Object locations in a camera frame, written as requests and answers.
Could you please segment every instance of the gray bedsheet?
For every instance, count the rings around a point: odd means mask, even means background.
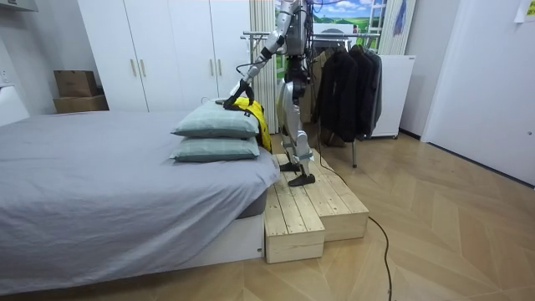
[[[277,180],[264,149],[250,161],[169,160],[185,114],[0,127],[0,294],[173,270]]]

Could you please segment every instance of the pillow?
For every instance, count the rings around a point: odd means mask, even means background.
[[[188,114],[172,131],[175,135],[204,138],[250,138],[258,133],[258,120],[253,114],[225,110],[211,101]]]
[[[257,140],[252,138],[186,137],[171,159],[180,162],[213,162],[252,159],[260,155]]]

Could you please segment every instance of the clothing rail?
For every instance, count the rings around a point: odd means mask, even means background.
[[[249,53],[251,54],[251,64],[254,63],[254,50],[258,46],[258,43],[261,40],[268,39],[270,32],[251,32],[244,31],[243,36],[240,39],[249,39]],[[366,38],[366,46],[370,47],[373,38],[380,38],[378,33],[314,33],[313,41],[314,42],[333,42],[333,43],[344,43],[345,48],[349,51],[351,49],[351,40],[348,38]],[[357,145],[356,139],[351,144],[351,149],[353,152],[353,168],[357,168]]]

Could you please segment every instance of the wooden platform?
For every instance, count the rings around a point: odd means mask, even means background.
[[[294,177],[293,173],[281,173],[277,183],[267,190],[267,263],[318,258],[324,253],[324,225],[306,191],[288,186]]]
[[[310,171],[314,184],[289,187],[297,175],[282,172],[270,187],[266,205],[266,258],[280,263],[323,254],[324,242],[363,237],[368,209],[332,171],[319,164],[319,154]],[[274,156],[280,165],[288,162],[285,155]]]
[[[316,182],[304,189],[325,227],[325,241],[363,237],[368,208],[339,176],[320,165],[319,153],[316,150],[313,153],[315,162],[310,162],[309,168]],[[331,168],[325,160],[321,163]]]

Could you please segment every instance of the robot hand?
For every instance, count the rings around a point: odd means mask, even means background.
[[[240,82],[232,91],[235,91],[234,94],[223,103],[223,108],[231,110],[237,98],[240,97],[243,92],[245,92],[245,95],[249,98],[249,105],[252,105],[252,102],[254,101],[254,93],[252,92],[251,86],[245,80],[240,79]]]

